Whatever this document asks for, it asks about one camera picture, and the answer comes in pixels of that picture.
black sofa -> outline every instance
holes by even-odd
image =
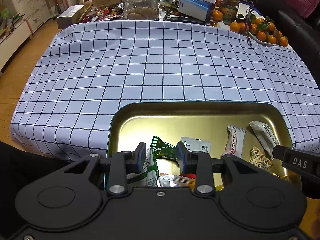
[[[281,0],[256,0],[254,6],[288,37],[320,88],[320,5],[307,19]]]

white packet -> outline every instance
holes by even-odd
[[[181,136],[181,141],[189,152],[200,151],[210,154],[211,143],[201,139],[194,139]]]
[[[222,155],[233,154],[241,158],[246,130],[232,125],[228,125],[228,130],[230,131],[229,139],[226,145],[226,149],[224,150],[224,153]]]
[[[127,175],[128,185],[134,187],[153,187],[159,177],[159,170],[156,159],[151,152],[151,147],[147,149],[146,160],[140,174],[130,173]]]
[[[272,150],[273,147],[278,145],[279,142],[276,139],[275,135],[273,134],[269,125],[259,121],[252,121],[249,122],[254,134],[258,138],[259,142],[261,143],[262,147],[265,151],[270,155],[271,160],[273,160]]]

drawing on wall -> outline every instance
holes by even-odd
[[[51,16],[45,0],[12,0],[17,13],[28,19],[33,32]]]

gold tray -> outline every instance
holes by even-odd
[[[244,102],[153,102],[133,103],[121,108],[111,122],[108,142],[108,156],[113,152],[133,151],[140,141],[151,144],[153,136],[176,145],[181,136],[209,141],[212,143],[210,156],[220,158],[228,140],[228,125],[245,128],[242,158],[249,160],[253,146],[264,152],[263,147],[249,125],[251,121],[268,124],[279,144],[292,147],[291,138],[280,112],[269,104]],[[295,184],[300,177],[281,166],[274,159],[271,173],[278,176],[290,175]],[[159,172],[179,175],[176,162],[157,159]],[[221,175],[214,174],[215,185],[221,185]]]

tablecloth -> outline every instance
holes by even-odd
[[[231,31],[161,21],[62,30],[39,59],[14,111],[12,139],[62,159],[106,156],[110,122],[133,102],[265,102],[295,148],[320,149],[320,91],[299,56]]]

